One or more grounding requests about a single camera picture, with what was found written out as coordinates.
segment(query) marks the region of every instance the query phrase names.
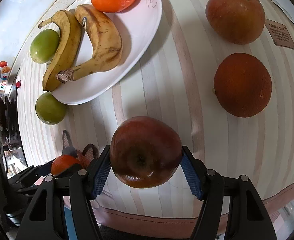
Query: striped tablecloth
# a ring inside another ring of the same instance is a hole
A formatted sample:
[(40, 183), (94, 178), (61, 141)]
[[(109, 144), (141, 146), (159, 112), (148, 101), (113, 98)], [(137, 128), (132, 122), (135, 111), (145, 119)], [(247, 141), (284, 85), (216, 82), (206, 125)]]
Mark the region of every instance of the striped tablecloth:
[[(148, 115), (175, 129), (207, 168), (223, 176), (248, 175), (270, 212), (294, 197), (294, 50), (275, 46), (266, 28), (249, 45), (225, 42), (206, 20), (207, 1), (162, 0), (159, 29), (140, 61), (98, 98), (70, 106), (58, 125), (45, 125), (35, 114), (46, 65), (24, 68), (31, 60), (26, 55), (20, 72), (18, 115), (27, 163), (43, 164), (59, 156), (64, 129), (79, 150), (92, 143), (102, 151), (124, 120)], [(260, 2), (266, 18), (284, 24), (294, 41), (294, 25), (280, 8), (270, 0)], [(228, 114), (212, 92), (218, 65), (235, 52), (257, 57), (272, 78), (271, 100), (252, 118)], [(150, 189), (130, 188), (111, 171), (93, 207), (99, 222), (116, 229), (188, 237), (201, 203), (178, 168), (168, 182)], [(223, 213), (227, 212), (226, 199)]]

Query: lime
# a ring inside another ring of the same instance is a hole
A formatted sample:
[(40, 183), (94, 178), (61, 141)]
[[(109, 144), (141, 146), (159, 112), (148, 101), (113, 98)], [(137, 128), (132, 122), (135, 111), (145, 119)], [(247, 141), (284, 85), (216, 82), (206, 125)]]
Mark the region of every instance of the lime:
[(38, 118), (45, 124), (57, 124), (61, 122), (67, 111), (67, 105), (59, 102), (51, 92), (39, 96), (35, 104)]
[(46, 63), (54, 55), (59, 45), (59, 35), (51, 29), (43, 30), (30, 45), (30, 56), (36, 63)]

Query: white plate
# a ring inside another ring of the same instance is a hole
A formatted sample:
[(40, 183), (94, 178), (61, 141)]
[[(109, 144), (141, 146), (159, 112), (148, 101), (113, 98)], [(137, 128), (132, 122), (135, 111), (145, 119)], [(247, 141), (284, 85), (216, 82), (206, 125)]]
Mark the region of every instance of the white plate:
[[(91, 4), (90, 0), (77, 0), (67, 10), (79, 4)], [(137, 63), (150, 45), (158, 29), (162, 14), (161, 0), (136, 0), (123, 12), (107, 14), (117, 27), (122, 41), (123, 53), (119, 65), (107, 72), (94, 73), (77, 81), (69, 81), (53, 91), (54, 97), (68, 105), (88, 102), (122, 79)], [(75, 64), (79, 65), (92, 57), (93, 48), (87, 33), (81, 41)]]

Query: red apple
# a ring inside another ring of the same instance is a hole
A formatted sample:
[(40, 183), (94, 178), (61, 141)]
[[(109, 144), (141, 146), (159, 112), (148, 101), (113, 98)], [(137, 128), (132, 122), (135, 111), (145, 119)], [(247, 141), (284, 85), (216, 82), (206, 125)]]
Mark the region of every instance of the red apple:
[(221, 37), (240, 45), (259, 38), (265, 23), (259, 0), (209, 0), (206, 17)]
[(116, 177), (130, 187), (148, 188), (165, 183), (181, 159), (179, 135), (151, 117), (126, 120), (111, 140), (111, 167)]

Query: ripe banana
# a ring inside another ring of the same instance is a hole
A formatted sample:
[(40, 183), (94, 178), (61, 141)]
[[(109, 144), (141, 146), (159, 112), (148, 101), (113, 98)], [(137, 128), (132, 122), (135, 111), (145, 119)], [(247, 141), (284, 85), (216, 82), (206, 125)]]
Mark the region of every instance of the ripe banana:
[(43, 90), (53, 91), (61, 85), (56, 75), (61, 70), (71, 67), (80, 43), (81, 26), (74, 14), (69, 11), (58, 11), (52, 18), (41, 22), (38, 28), (55, 23), (60, 29), (60, 43), (58, 49), (43, 76)]
[(86, 30), (93, 46), (93, 57), (78, 66), (60, 71), (57, 79), (66, 83), (92, 73), (113, 69), (122, 54), (121, 36), (114, 23), (89, 4), (78, 5), (75, 16)]

